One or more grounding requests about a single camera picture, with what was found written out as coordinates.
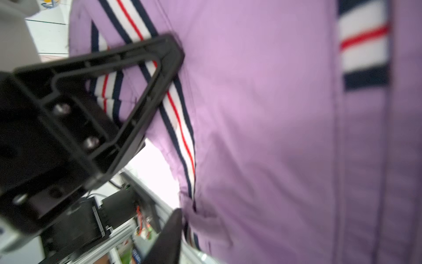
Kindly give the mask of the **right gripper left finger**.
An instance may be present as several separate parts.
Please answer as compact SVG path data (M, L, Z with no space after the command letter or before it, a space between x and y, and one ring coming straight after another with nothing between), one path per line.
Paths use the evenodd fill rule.
M1 73L1 230L37 235L137 153L184 60L161 35L108 51ZM100 76L158 67L123 125L86 91Z

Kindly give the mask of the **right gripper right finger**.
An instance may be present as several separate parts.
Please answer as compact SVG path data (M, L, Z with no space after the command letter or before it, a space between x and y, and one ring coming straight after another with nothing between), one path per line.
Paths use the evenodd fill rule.
M182 240L182 211L175 209L142 264L178 264Z

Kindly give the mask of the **purple pants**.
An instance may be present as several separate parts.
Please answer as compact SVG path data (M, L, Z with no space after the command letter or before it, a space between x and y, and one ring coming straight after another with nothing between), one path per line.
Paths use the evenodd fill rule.
M227 264L422 261L421 1L74 1L71 56L161 34L146 136Z

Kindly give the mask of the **blue patterned ceramic bowl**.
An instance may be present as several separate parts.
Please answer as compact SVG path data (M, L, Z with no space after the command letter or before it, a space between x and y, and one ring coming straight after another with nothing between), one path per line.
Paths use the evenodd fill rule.
M49 10L57 8L60 4L60 0L37 0L40 10Z

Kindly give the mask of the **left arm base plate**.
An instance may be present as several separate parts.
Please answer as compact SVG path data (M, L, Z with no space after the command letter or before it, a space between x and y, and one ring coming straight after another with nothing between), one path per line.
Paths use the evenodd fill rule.
M132 187L98 202L83 197L41 234L43 264L65 264L106 241L114 230L136 216L140 197Z

